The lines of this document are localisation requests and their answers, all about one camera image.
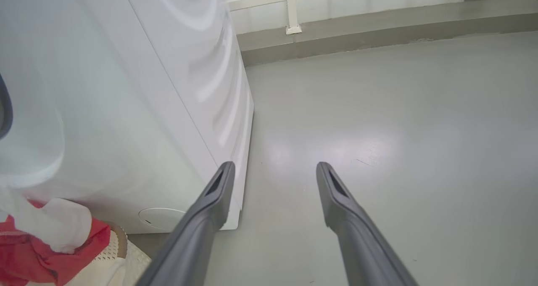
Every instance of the floor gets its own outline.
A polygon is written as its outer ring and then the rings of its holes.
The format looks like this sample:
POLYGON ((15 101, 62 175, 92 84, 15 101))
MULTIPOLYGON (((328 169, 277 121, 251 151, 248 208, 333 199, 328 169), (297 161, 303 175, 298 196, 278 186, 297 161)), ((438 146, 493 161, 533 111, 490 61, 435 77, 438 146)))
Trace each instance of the floor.
POLYGON ((319 161, 420 285, 538 284, 538 32, 247 74, 256 109, 244 208, 237 230, 216 235, 206 286, 347 284, 323 221, 319 161))

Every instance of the red cloth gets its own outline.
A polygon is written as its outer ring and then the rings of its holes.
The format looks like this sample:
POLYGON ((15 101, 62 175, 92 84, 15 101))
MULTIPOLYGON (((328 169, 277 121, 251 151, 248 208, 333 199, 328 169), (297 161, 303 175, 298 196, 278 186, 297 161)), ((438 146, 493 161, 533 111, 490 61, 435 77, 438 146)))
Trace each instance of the red cloth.
POLYGON ((25 286, 28 281, 63 286, 86 267, 110 241, 110 226, 92 220, 88 240, 74 254, 56 253, 35 236, 15 229, 13 217, 0 223, 0 283, 25 286))

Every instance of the white cloth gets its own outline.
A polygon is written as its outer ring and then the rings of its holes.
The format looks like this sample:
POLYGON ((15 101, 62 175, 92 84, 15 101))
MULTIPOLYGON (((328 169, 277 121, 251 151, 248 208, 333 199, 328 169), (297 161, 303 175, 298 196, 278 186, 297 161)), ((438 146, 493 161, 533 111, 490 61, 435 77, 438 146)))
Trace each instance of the white cloth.
POLYGON ((37 209, 5 184, 0 185, 0 209, 15 219, 15 228, 39 238, 58 253, 72 254, 86 242, 92 228, 92 215, 86 207, 53 198, 37 209))

